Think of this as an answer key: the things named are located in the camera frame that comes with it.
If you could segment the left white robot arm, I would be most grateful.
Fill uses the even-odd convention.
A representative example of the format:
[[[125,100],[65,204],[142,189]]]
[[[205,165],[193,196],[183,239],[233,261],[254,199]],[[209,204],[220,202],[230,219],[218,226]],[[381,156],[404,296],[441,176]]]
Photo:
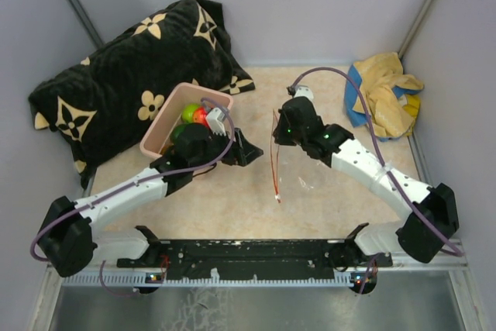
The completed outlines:
[[[34,243],[62,278],[101,261],[129,259],[153,266],[161,248],[143,229],[108,232],[106,226],[180,190],[192,182],[196,171],[217,163],[245,167],[263,153],[239,128],[229,136],[188,124],[161,157],[128,181],[76,201],[66,196],[53,201]]]

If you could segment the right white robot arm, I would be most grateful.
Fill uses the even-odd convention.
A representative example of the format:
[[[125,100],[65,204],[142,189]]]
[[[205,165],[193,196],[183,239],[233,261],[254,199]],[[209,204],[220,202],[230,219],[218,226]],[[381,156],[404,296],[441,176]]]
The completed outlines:
[[[433,187],[401,173],[366,149],[338,124],[324,124],[310,99],[286,101],[278,111],[275,143],[299,146],[312,159],[341,171],[382,199],[398,216],[397,222],[368,225],[346,246],[347,259],[365,265],[377,253],[404,251],[428,264],[459,229],[454,191]]]

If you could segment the light green apple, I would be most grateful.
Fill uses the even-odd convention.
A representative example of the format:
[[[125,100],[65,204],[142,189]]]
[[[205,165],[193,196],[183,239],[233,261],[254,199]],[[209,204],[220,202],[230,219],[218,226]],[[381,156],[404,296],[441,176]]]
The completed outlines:
[[[196,103],[187,104],[181,112],[181,120],[185,123],[194,122],[194,119],[193,119],[194,113],[200,107],[201,106],[199,104],[196,104]]]

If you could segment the red yellow apple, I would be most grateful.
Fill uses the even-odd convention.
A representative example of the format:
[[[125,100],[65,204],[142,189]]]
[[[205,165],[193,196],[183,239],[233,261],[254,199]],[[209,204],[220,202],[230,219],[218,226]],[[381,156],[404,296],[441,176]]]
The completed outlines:
[[[199,107],[192,114],[192,122],[208,127],[207,115],[205,108]]]

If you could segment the clear zip top bag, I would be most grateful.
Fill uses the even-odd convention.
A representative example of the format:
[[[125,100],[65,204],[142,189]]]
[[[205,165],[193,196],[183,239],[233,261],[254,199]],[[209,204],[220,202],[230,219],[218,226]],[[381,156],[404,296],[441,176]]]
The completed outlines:
[[[270,169],[276,202],[286,209],[302,208],[323,185],[322,165],[300,148],[276,144],[274,131],[279,115],[273,111]]]

